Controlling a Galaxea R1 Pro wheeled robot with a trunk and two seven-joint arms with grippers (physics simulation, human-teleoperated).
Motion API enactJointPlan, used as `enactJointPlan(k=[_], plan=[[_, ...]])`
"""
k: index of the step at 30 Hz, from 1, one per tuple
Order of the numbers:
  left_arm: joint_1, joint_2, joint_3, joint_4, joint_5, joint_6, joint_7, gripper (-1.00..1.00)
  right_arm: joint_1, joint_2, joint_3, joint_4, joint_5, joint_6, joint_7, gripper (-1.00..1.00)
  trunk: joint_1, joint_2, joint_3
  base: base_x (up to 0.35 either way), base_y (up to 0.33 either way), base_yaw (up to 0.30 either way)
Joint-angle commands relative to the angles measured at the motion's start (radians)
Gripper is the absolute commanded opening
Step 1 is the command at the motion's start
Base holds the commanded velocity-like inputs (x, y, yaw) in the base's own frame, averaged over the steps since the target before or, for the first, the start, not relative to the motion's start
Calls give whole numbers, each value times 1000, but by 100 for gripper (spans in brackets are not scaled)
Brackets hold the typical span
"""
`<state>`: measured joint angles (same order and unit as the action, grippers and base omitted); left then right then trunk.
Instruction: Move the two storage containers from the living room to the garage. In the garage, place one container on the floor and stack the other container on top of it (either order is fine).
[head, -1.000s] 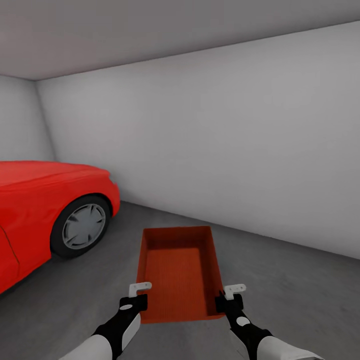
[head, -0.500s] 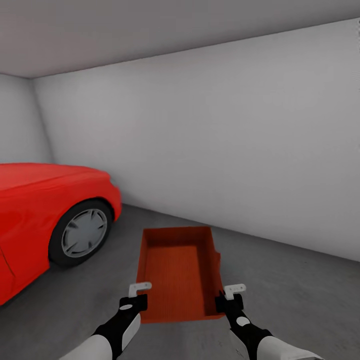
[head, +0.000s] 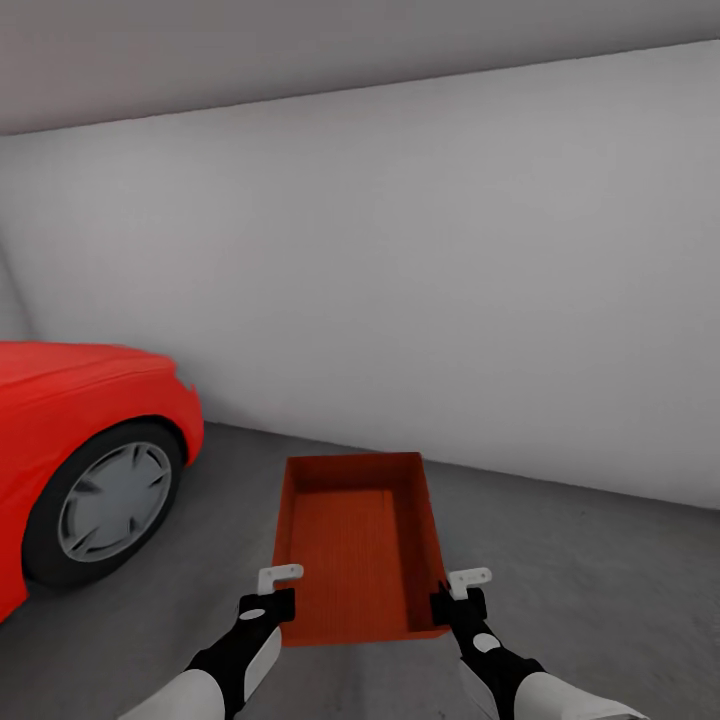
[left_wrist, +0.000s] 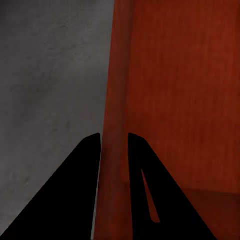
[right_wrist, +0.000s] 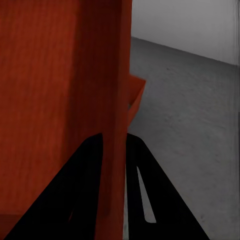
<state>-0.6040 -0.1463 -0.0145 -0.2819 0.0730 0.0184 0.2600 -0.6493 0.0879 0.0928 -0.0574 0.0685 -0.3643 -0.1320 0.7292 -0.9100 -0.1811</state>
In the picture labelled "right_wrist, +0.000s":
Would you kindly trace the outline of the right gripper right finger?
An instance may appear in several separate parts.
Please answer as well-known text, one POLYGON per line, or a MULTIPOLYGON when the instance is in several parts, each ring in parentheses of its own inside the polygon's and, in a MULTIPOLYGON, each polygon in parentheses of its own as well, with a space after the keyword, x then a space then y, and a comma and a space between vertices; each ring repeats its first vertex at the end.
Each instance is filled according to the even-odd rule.
POLYGON ((145 142, 130 133, 125 142, 129 240, 210 240, 145 142), (145 220, 137 167, 156 223, 145 220))

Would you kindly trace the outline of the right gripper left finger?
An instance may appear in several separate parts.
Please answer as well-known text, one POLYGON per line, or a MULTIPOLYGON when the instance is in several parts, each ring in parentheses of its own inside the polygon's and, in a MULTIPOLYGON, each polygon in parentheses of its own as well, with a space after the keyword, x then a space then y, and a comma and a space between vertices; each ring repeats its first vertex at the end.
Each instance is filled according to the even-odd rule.
POLYGON ((85 139, 4 240, 95 240, 103 135, 85 139))

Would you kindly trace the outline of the storage box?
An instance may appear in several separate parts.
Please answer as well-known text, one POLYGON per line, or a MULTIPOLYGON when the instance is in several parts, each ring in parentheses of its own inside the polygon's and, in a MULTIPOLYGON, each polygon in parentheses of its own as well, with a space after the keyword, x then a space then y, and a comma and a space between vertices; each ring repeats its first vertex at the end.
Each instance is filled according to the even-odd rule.
POLYGON ((142 101, 143 86, 146 85, 145 80, 129 75, 129 90, 128 90, 128 113, 127 113, 127 128, 129 128, 131 122, 136 116, 142 101))
POLYGON ((132 0, 0 0, 0 240, 102 133, 94 240, 123 240, 132 0))

